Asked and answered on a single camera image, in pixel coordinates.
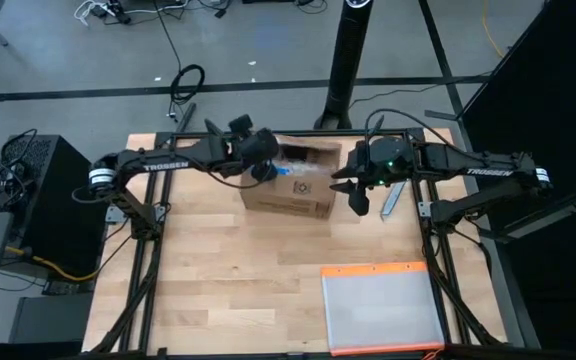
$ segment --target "cardboard box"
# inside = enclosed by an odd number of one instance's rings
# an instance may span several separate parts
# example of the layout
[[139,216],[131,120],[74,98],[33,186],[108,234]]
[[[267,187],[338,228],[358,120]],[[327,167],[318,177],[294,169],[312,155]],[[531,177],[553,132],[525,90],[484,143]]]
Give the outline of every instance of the cardboard box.
[[[327,219],[335,202],[330,175],[339,167],[341,144],[309,138],[277,135],[281,148],[273,160],[278,175],[273,181],[241,190],[249,210],[269,211]],[[241,177],[242,185],[255,184],[250,169]]]

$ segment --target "wooden table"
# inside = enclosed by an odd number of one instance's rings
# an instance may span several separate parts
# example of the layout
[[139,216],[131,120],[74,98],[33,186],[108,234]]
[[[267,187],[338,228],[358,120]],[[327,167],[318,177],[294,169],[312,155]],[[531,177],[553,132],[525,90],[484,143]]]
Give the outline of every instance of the wooden table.
[[[448,129],[439,132],[451,138]],[[321,139],[343,145],[342,164],[357,140]],[[437,141],[429,132],[426,139]],[[154,134],[131,135],[127,147],[148,149],[153,143]],[[146,182],[142,174],[128,188],[143,200]],[[444,199],[466,196],[461,178],[439,182],[437,188]],[[318,220],[247,211],[238,190],[197,171],[175,172],[148,353],[160,347],[167,347],[169,354],[328,351],[322,266],[424,259],[410,183],[382,222],[379,212],[388,191],[382,187],[369,193],[372,206],[365,217],[356,216],[346,196],[337,195],[330,219]],[[108,240],[104,259],[129,235],[128,228]],[[478,239],[472,225],[462,222],[458,229]],[[484,256],[458,235],[450,235],[449,241],[464,301],[490,333],[504,341]],[[135,245],[127,244],[99,276],[83,350],[102,339],[124,307]],[[146,254],[142,274],[150,248]],[[451,333],[458,338],[452,306],[445,303]],[[138,310],[131,349],[137,348],[141,315]]]

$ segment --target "black metal frame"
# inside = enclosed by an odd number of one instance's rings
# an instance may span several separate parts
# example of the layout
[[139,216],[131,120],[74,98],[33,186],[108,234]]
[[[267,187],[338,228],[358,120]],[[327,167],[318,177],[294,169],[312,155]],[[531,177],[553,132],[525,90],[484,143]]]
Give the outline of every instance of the black metal frame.
[[[356,355],[354,360],[418,360],[424,353],[410,352],[399,354]],[[488,359],[506,360],[576,360],[576,353],[558,350],[534,350],[508,346],[477,346],[451,344],[440,355],[448,359]],[[330,359],[329,353],[270,353],[270,354],[233,354],[233,355],[168,355],[166,348],[157,351],[157,355],[146,355],[133,350],[125,353],[85,354],[79,357],[62,358],[62,360],[316,360]]]
[[[459,131],[461,132],[464,142],[464,149],[466,151],[473,151],[468,132],[464,128],[461,117],[458,116],[457,120]],[[480,237],[487,237],[491,240],[495,240],[495,238],[499,238],[500,236],[505,236],[497,233],[493,234],[490,230],[486,230],[484,228],[479,228],[478,234]],[[540,349],[541,344],[539,343],[539,339],[535,332],[535,328],[533,327],[532,320],[530,319],[530,315],[526,309],[521,290],[519,289],[519,285],[517,284],[517,280],[515,279],[515,275],[512,271],[506,248],[502,243],[498,241],[492,241],[490,246],[494,247],[497,252],[499,268],[501,269],[501,275],[504,278],[506,288],[508,289],[508,296],[513,308],[513,319],[506,321],[515,323],[516,329],[519,331],[519,338],[515,339],[515,344],[517,346],[525,346],[531,349]]]
[[[413,129],[403,129],[403,130],[382,130],[380,135],[402,135],[404,132],[409,132],[414,134],[415,137],[423,139],[423,129],[413,128]],[[364,136],[364,130],[295,130],[295,131],[276,131],[276,134],[281,135],[289,135],[289,136],[302,136],[302,137],[328,137],[328,136]],[[174,146],[179,140],[183,139],[195,139],[198,137],[202,137],[207,135],[207,133],[203,132],[194,132],[194,133],[174,133],[174,132],[159,132],[155,136],[155,146],[160,146],[161,144],[165,143],[166,141],[170,141],[170,144]],[[170,191],[172,186],[172,176],[174,171],[167,171],[164,175],[164,183],[162,188],[162,194],[160,198],[160,202],[162,204],[166,204],[170,197]],[[146,202],[152,203],[154,199],[154,192],[155,192],[155,183],[156,183],[156,174],[150,174],[148,179],[148,185],[146,187]],[[423,201],[423,195],[421,190],[421,185],[418,181],[412,181],[413,186],[413,194],[415,197],[415,202]],[[437,189],[434,183],[428,183],[428,191],[430,195],[431,201],[438,199]],[[421,217],[418,218],[421,235],[422,235],[422,245],[425,249],[432,249],[432,242],[431,242],[431,234],[428,231],[425,231],[422,223],[423,220]],[[165,230],[165,218],[162,224],[162,232]],[[457,277],[454,269],[454,263],[452,259],[452,254],[450,252],[450,246],[448,244],[448,239],[444,232],[439,232],[439,241],[441,242],[442,247],[442,258],[444,261],[444,267],[447,271],[446,277],[448,284],[457,291],[459,294],[459,285],[457,283]],[[130,289],[128,298],[134,294],[135,290],[139,284],[139,278],[141,276],[141,267],[143,265],[143,255],[145,252],[145,241],[140,241],[137,246],[137,251],[135,252],[135,259],[133,263],[133,268],[130,276]],[[162,241],[155,242],[153,245],[152,250],[152,257],[151,257],[151,264],[158,269],[159,262],[161,259],[161,251],[162,251]],[[426,250],[424,252],[426,260],[429,257],[434,257],[432,250]],[[448,327],[448,320],[446,316],[446,309],[443,300],[442,290],[437,284],[437,282],[430,276],[431,280],[431,287],[433,292],[433,298],[435,300],[435,305],[437,307],[437,313],[439,316],[439,322],[444,333],[444,340],[447,344],[452,343],[452,336],[450,334],[450,328]],[[141,322],[141,329],[139,333],[139,346],[138,350],[141,352],[146,353],[148,349],[148,341],[150,337],[150,328],[152,323],[152,316],[154,311],[154,298],[155,298],[155,291],[156,291],[156,281],[153,282],[152,286],[148,290],[148,293],[145,298],[145,306],[143,312],[143,318]],[[455,313],[455,318],[457,319],[458,329],[460,333],[461,341],[470,344],[470,334],[466,327],[466,321],[462,318],[461,314],[458,312]],[[122,333],[120,339],[120,347],[119,351],[127,351],[128,344],[130,342],[130,336],[132,331],[132,321],[130,321],[128,327]],[[331,355],[329,353],[308,353],[308,358],[329,358]],[[173,359],[177,355],[169,355],[168,359]],[[206,356],[192,356],[192,358],[196,359],[207,359],[207,358],[228,358],[228,359],[237,359],[241,358],[242,355],[206,355]],[[304,358],[304,354],[299,354],[295,359]],[[246,359],[277,359],[277,358],[290,358],[290,355],[287,354],[255,354],[255,355],[245,355]],[[393,353],[393,354],[381,354],[381,355],[370,355],[362,358],[366,359],[420,359],[423,357],[422,352],[406,352],[406,353]]]
[[564,198],[559,199],[558,201],[552,204],[549,204],[547,207],[539,211],[533,212],[517,221],[514,221],[506,225],[501,231],[498,232],[498,235],[500,236],[509,235],[510,233],[516,230],[519,230],[529,224],[534,223],[535,221],[541,220],[546,216],[552,215],[574,204],[576,204],[576,191]]

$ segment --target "yellow cable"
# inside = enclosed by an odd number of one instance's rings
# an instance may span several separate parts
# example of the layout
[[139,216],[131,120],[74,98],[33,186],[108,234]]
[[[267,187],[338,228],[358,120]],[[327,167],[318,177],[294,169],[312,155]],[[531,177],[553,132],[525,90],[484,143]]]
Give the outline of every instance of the yellow cable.
[[492,44],[492,46],[495,47],[495,51],[497,51],[497,55],[499,55],[500,58],[504,57],[504,53],[501,52],[501,50],[499,50],[499,47],[497,46],[497,44],[495,44],[495,40],[492,39],[492,36],[490,36],[490,31],[488,30],[488,24],[486,24],[486,13],[488,12],[488,0],[484,0],[484,12],[481,15],[481,23],[484,24],[484,29],[486,30],[486,35],[488,35],[488,40],[490,40],[490,43]]
[[[11,253],[14,253],[14,254],[17,254],[17,255],[19,255],[19,256],[23,256],[23,255],[24,255],[24,251],[23,251],[23,250],[17,249],[17,248],[11,247],[11,246],[6,246],[6,251],[11,252]],[[49,267],[53,268],[56,272],[59,273],[59,275],[63,276],[64,278],[66,278],[66,279],[68,279],[68,280],[72,280],[72,281],[87,281],[87,280],[90,280],[90,279],[94,278],[95,276],[97,276],[97,273],[99,273],[99,269],[97,269],[97,270],[93,271],[92,273],[90,273],[90,274],[88,274],[88,275],[86,275],[86,276],[79,276],[79,277],[77,277],[77,276],[73,276],[73,275],[70,275],[70,274],[66,273],[65,271],[63,271],[63,270],[59,267],[59,265],[55,264],[54,262],[48,261],[48,260],[46,260],[46,259],[44,259],[44,258],[41,258],[41,257],[39,257],[39,256],[33,256],[33,257],[32,257],[32,260],[34,260],[34,261],[36,261],[36,262],[38,262],[38,263],[40,263],[40,264],[43,264],[43,265],[46,265],[46,266],[49,266]]]

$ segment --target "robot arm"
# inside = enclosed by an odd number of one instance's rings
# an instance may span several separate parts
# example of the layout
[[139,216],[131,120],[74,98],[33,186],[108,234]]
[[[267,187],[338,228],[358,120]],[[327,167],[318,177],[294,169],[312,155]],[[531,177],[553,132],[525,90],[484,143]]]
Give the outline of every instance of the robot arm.
[[407,134],[369,141],[369,145],[357,142],[348,154],[346,166],[332,175],[334,179],[357,178],[357,182],[347,180],[331,188],[348,194],[349,205],[362,216],[369,207],[366,189],[406,179],[441,181],[459,175],[504,180],[456,201],[418,204],[422,217],[430,218],[435,228],[451,231],[465,216],[477,218],[498,202],[526,193],[544,195],[551,188],[547,172],[537,167],[526,153],[465,152],[452,145],[415,141]]
[[279,145],[268,129],[252,133],[248,115],[230,123],[232,135],[226,136],[206,120],[208,135],[187,147],[137,151],[124,150],[109,154],[94,164],[88,173],[88,191],[98,200],[109,201],[131,220],[132,237],[152,240],[161,233],[156,209],[141,203],[126,184],[140,173],[195,169],[219,173],[224,178],[239,175],[255,166],[252,176],[259,182],[270,181],[277,171],[269,160],[279,152]]

